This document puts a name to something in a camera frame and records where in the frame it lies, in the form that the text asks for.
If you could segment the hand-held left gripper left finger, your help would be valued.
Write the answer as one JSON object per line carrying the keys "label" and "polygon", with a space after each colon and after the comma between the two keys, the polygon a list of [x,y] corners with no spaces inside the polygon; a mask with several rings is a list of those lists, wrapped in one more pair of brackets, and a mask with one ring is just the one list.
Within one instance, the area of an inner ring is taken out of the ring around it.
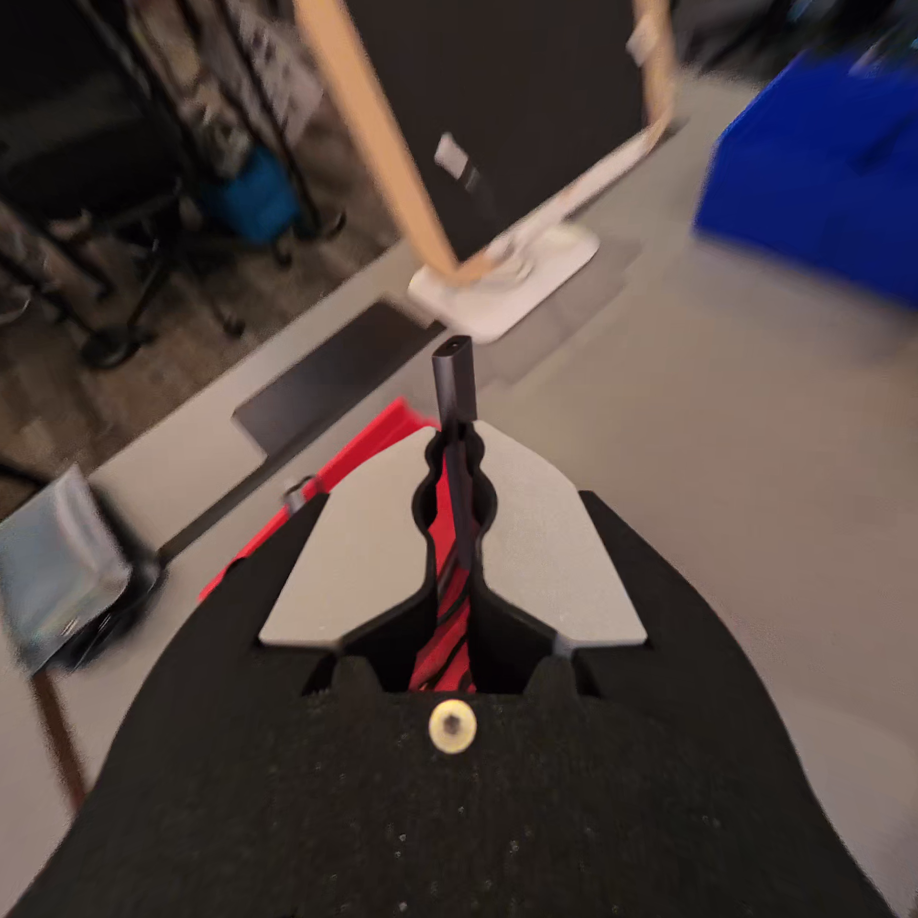
{"label": "hand-held left gripper left finger", "polygon": [[343,646],[430,581],[430,510],[436,501],[421,427],[358,465],[332,488],[273,604],[266,646]]}

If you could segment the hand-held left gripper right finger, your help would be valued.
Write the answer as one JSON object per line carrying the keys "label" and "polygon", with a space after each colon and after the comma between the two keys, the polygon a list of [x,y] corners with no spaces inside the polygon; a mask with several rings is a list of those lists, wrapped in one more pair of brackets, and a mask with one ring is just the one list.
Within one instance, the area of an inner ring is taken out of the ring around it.
{"label": "hand-held left gripper right finger", "polygon": [[488,590],[546,625],[556,645],[643,645],[645,626],[578,489],[487,422],[476,434],[497,498],[481,541]]}

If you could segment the red storage bin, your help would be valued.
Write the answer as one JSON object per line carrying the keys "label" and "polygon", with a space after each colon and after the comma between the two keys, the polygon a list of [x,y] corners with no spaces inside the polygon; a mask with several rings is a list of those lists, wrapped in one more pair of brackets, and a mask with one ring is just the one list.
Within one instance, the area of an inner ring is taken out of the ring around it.
{"label": "red storage bin", "polygon": [[[272,600],[264,616],[265,622],[332,488],[358,465],[421,427],[437,429],[432,420],[419,415],[404,398],[384,408],[315,476],[293,486],[287,494],[287,507],[277,511],[240,547],[202,590],[200,600],[206,601],[214,591],[221,590],[221,584],[232,578],[231,571],[246,567],[248,559],[262,551],[262,545],[276,540],[275,534],[282,527],[303,518],[309,531],[302,547],[289,556],[289,561],[271,568],[269,583],[277,584],[277,590],[260,593]],[[372,667],[379,686],[390,693],[462,690],[471,686],[465,650],[467,586],[455,558],[453,512],[448,505],[446,478],[442,464],[435,483],[426,489],[429,499],[436,501],[436,509],[430,510],[429,518],[430,549],[435,551],[435,568],[430,568],[429,583],[415,597],[361,627],[343,646],[266,646],[256,637],[257,647],[274,656],[292,652],[314,656],[315,665],[303,688],[305,695],[316,695],[329,688],[334,671],[345,657],[365,660]]]}

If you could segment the blue storage bin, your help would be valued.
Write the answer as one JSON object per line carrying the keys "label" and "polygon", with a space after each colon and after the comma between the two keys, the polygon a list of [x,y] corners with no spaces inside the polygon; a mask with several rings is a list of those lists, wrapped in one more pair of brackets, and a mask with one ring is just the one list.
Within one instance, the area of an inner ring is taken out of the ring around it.
{"label": "blue storage bin", "polygon": [[721,133],[694,227],[916,308],[916,54],[799,54]]}

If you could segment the grey desk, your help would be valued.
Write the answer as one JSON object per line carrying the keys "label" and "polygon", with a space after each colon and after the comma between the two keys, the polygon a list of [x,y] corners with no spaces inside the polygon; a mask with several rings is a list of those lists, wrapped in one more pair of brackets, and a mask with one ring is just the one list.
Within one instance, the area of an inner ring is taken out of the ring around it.
{"label": "grey desk", "polygon": [[[916,912],[916,313],[692,230],[721,132],[756,87],[683,76],[678,126],[580,221],[583,274],[483,348],[485,420],[595,491],[683,573],[771,691],[834,827],[889,905]],[[94,778],[144,677],[208,580],[283,490],[404,396],[432,414],[430,350],[268,472],[234,409],[414,269],[392,247],[165,414],[164,337],[90,375],[106,446],[93,478],[154,547],[164,598],[100,666],[58,682]]]}

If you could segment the blue bag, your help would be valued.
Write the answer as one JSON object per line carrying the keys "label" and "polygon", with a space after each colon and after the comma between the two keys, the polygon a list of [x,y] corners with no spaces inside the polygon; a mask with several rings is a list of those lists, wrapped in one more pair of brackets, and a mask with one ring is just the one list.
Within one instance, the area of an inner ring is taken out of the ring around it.
{"label": "blue bag", "polygon": [[256,245],[277,240],[300,216],[295,190],[281,162],[255,146],[235,178],[202,183],[198,204],[209,219]]}

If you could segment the wood-framed black board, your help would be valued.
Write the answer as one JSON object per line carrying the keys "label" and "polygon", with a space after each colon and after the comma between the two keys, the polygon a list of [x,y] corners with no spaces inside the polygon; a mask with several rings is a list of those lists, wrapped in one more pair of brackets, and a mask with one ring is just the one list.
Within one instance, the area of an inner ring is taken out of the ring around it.
{"label": "wood-framed black board", "polygon": [[669,2],[299,1],[294,16],[402,237],[451,286],[509,271],[674,116]]}

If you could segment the black office chair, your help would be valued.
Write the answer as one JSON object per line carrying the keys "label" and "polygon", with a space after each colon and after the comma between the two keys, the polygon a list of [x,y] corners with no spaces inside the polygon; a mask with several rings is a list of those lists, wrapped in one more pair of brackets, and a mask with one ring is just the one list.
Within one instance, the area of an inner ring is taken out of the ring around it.
{"label": "black office chair", "polygon": [[224,235],[189,228],[195,163],[177,123],[130,80],[94,75],[45,98],[2,102],[2,201],[75,262],[101,236],[138,247],[148,273],[131,315],[92,327],[81,356],[94,369],[121,365],[154,335],[142,317],[178,271],[201,276],[233,251]]}

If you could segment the white printed sheet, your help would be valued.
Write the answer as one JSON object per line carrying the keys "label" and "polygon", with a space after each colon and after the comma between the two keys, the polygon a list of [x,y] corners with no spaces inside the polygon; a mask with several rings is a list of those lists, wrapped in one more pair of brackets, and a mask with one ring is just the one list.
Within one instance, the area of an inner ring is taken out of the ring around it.
{"label": "white printed sheet", "polygon": [[295,146],[324,98],[313,62],[303,50],[294,26],[266,13],[260,2],[227,4],[274,120],[287,144]]}

